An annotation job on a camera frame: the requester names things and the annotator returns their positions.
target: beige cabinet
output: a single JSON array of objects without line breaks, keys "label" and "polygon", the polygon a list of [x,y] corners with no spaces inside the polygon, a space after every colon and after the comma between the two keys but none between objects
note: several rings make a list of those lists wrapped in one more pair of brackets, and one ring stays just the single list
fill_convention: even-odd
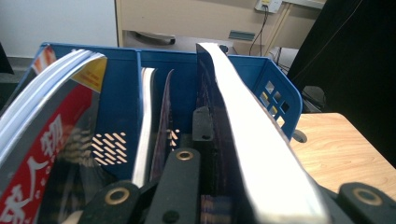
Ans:
[{"label": "beige cabinet", "polygon": [[[236,51],[244,54],[252,41],[231,39],[230,32],[257,35],[264,20],[264,14],[254,9],[256,0],[116,0],[116,6],[120,46],[125,31],[137,31],[233,41]],[[269,14],[262,32],[262,52],[278,44],[299,48],[319,12],[283,3],[277,13]]]}]

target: dark fabric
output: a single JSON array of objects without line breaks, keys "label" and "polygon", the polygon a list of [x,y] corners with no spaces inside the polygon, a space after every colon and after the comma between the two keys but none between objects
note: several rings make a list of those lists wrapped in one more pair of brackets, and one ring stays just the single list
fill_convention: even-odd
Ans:
[{"label": "dark fabric", "polygon": [[346,116],[393,166],[395,6],[393,0],[328,0],[288,73],[299,91],[321,87],[327,106]]},{"label": "dark fabric", "polygon": [[14,74],[11,65],[9,64],[6,53],[4,52],[3,46],[0,43],[0,73]]}]

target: blue plastic basket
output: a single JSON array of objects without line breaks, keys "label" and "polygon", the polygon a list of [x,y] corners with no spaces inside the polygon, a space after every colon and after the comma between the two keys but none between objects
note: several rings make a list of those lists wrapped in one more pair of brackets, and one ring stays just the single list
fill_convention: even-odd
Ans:
[{"label": "blue plastic basket", "polygon": [[[117,136],[126,155],[122,161],[114,161],[107,170],[119,179],[131,178],[134,157],[142,120],[142,91],[139,85],[142,67],[157,68],[159,90],[163,90],[166,75],[175,69],[171,83],[171,102],[175,134],[191,133],[192,112],[196,108],[198,92],[196,75],[197,55],[192,52],[158,49],[119,49],[93,46],[50,44],[57,58],[72,49],[89,49],[105,54],[108,58],[102,88],[96,136]],[[268,58],[229,56],[236,71],[263,105],[285,123],[281,127],[291,139],[302,111],[299,92]]]}]

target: wooden table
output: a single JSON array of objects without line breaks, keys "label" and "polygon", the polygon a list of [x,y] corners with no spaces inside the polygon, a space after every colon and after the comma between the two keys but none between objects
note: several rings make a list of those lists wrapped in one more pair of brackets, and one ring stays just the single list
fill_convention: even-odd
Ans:
[{"label": "wooden table", "polygon": [[396,170],[344,116],[302,114],[297,130],[307,141],[292,139],[291,148],[321,186],[338,192],[344,183],[361,182],[396,200]]}]

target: metal rivet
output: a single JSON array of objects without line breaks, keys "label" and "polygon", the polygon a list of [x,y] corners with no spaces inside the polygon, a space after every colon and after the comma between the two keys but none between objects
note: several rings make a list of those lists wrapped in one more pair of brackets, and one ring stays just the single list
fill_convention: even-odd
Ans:
[{"label": "metal rivet", "polygon": [[[112,196],[115,193],[121,193],[122,196],[119,197],[118,199],[113,199]],[[130,192],[126,188],[118,187],[118,188],[115,188],[115,189],[111,189],[106,194],[105,201],[106,201],[106,203],[111,204],[111,205],[123,203],[123,202],[125,202],[128,199],[129,194],[130,194]]]}]

